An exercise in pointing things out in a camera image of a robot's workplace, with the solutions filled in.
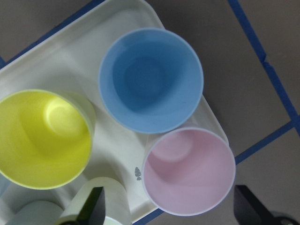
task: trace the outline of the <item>blue cup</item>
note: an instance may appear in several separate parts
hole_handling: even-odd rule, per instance
[[[163,133],[195,111],[203,70],[184,39],[164,29],[144,28],[125,34],[108,49],[98,85],[107,111],[121,125]]]

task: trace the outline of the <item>small logo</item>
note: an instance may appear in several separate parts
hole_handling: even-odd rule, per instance
[[[141,180],[141,171],[139,168],[135,168],[135,176],[137,177],[136,180]]]

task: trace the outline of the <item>gray floor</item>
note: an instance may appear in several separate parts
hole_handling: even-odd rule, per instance
[[[0,2],[0,56],[9,60],[89,0]],[[234,155],[291,119],[227,1],[148,0],[165,28],[186,39],[204,70],[204,96]],[[292,104],[300,113],[300,2],[240,0]],[[237,165],[246,184],[272,210],[300,221],[300,138],[294,128]],[[233,192],[194,217],[162,214],[149,225],[235,225]]]

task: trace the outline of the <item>tray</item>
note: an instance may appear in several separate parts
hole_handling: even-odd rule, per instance
[[[108,47],[121,35],[142,27],[163,28],[148,3],[107,0],[0,70],[0,98],[23,89],[76,91],[92,102],[97,113],[92,155],[83,173],[53,190],[12,183],[0,198],[0,222],[34,200],[49,200],[65,208],[87,180],[99,176],[125,186],[133,222],[156,209],[135,175],[136,168],[142,167],[147,135],[115,122],[105,111],[97,87],[99,64]],[[228,143],[204,97],[191,120]]]

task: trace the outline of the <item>plastic cup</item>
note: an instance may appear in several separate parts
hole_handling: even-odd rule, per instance
[[[203,92],[203,71],[192,47],[157,28],[120,37],[104,56],[98,81],[109,114],[121,125],[146,134],[184,123]]]
[[[230,191],[235,161],[219,136],[183,125],[163,136],[150,137],[142,168],[144,189],[160,209],[193,216],[217,206]]]
[[[105,219],[104,225],[132,225],[131,214],[128,205],[127,193],[125,188],[116,180],[108,177],[98,177],[89,180],[76,194],[72,202],[62,213],[55,223],[56,225],[69,224],[75,221],[78,214],[83,209],[93,188],[103,187],[105,195]],[[100,224],[101,216],[90,220],[90,224]]]
[[[32,189],[75,179],[91,152],[95,113],[75,93],[23,90],[0,101],[0,172]]]
[[[53,225],[62,208],[48,201],[35,201],[25,205],[6,225]]]

